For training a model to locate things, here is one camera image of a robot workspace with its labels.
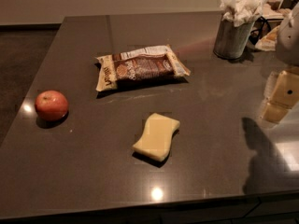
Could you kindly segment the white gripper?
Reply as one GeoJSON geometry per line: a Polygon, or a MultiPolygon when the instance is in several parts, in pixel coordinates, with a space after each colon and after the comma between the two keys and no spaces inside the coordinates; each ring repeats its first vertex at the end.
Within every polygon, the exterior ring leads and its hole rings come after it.
{"type": "MultiPolygon", "coordinates": [[[[299,4],[278,28],[276,54],[286,64],[299,65],[299,4]]],[[[299,75],[287,70],[272,72],[263,96],[260,118],[270,123],[280,123],[299,102],[299,75]]]]}

